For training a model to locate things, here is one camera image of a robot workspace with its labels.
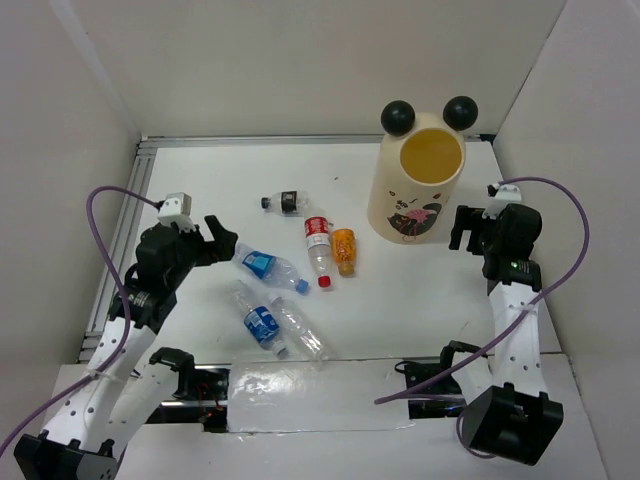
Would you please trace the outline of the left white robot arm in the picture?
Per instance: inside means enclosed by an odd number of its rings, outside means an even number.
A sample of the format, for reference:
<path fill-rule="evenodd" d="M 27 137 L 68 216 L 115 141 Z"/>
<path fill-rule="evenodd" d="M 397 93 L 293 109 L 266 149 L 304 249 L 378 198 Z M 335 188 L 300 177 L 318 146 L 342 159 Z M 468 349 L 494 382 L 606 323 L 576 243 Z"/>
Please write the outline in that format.
<path fill-rule="evenodd" d="M 36 436 L 25 434 L 14 457 L 27 479 L 113 479 L 128 443 L 167 397 L 196 390 L 193 355 L 162 347 L 138 378 L 131 375 L 177 304 L 177 290 L 196 267 L 233 258 L 236 233 L 214 215 L 205 239 L 196 225 L 176 222 L 145 230 L 127 270 L 123 295 L 109 318 L 80 385 L 60 396 L 62 406 Z"/>

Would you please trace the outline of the blue label white cap bottle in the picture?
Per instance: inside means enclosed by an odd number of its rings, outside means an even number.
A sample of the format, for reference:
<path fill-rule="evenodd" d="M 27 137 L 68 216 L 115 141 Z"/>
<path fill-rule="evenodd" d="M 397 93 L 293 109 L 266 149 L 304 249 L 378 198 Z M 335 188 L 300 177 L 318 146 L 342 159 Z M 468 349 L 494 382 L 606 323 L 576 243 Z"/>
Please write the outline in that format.
<path fill-rule="evenodd" d="M 279 360 L 285 359 L 289 354 L 288 347 L 278 322 L 263 299 L 240 280 L 231 284 L 230 295 L 241 313 L 243 325 L 258 345 Z"/>

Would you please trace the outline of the red label plastic bottle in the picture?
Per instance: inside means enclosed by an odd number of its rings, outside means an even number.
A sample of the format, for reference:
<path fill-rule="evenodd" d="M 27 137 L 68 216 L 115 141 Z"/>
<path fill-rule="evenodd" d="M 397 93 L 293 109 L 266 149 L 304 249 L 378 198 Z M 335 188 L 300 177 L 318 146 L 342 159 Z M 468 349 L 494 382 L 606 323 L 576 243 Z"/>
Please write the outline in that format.
<path fill-rule="evenodd" d="M 329 222 L 323 210 L 312 209 L 305 215 L 304 231 L 310 264 L 318 286 L 327 289 L 331 286 L 332 251 Z"/>

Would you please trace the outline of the blue cap plastic bottle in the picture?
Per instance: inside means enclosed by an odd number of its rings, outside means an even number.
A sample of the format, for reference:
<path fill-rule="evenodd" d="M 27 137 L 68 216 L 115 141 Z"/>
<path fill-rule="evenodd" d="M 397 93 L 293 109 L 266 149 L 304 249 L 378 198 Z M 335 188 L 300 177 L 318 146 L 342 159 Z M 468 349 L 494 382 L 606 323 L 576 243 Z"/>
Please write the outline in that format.
<path fill-rule="evenodd" d="M 287 260 L 237 243 L 233 262 L 271 288 L 292 290 L 300 295 L 309 291 L 309 283 Z"/>

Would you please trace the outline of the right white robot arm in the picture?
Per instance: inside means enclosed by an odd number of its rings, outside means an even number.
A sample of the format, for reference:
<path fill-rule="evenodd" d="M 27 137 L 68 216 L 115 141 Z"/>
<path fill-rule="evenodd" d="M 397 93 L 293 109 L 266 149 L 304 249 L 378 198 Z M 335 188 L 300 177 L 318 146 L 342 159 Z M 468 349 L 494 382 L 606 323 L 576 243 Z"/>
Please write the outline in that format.
<path fill-rule="evenodd" d="M 539 311 L 532 302 L 542 290 L 540 267 L 530 258 L 541 230 L 539 212 L 521 204 L 498 214 L 457 208 L 449 247 L 459 249 L 468 232 L 468 252 L 483 257 L 499 342 L 478 359 L 476 347 L 450 342 L 436 369 L 440 387 L 461 390 L 466 402 L 457 426 L 462 445 L 481 457 L 525 465 L 539 461 L 564 419 L 542 374 Z"/>

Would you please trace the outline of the clear unlabeled plastic bottle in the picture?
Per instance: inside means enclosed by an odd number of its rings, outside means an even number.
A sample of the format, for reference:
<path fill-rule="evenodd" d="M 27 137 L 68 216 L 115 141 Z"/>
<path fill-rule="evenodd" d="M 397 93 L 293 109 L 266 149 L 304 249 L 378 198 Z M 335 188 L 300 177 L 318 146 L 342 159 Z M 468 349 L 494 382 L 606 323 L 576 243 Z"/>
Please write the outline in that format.
<path fill-rule="evenodd" d="M 292 300 L 278 293 L 268 295 L 270 311 L 300 355 L 316 369 L 321 370 L 333 357 L 333 351 L 320 330 Z"/>

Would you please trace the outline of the orange plastic bottle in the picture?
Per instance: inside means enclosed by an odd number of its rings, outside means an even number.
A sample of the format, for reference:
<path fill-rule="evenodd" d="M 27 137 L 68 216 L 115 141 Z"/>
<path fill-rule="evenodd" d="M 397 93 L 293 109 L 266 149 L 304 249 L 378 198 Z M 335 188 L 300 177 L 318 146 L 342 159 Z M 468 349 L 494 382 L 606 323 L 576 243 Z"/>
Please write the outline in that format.
<path fill-rule="evenodd" d="M 331 235 L 331 246 L 338 273 L 343 277 L 353 276 L 357 257 L 354 232 L 351 229 L 335 230 Z"/>

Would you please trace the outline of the black label plastic bottle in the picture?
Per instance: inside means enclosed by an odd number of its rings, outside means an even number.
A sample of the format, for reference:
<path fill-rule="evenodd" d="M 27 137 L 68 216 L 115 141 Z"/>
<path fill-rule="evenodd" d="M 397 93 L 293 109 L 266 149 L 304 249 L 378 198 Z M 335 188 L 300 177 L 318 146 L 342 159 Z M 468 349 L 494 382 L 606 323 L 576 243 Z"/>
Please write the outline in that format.
<path fill-rule="evenodd" d="M 262 197 L 260 205 L 267 213 L 292 217 L 305 214 L 311 206 L 311 200 L 304 190 L 286 190 L 269 197 Z"/>

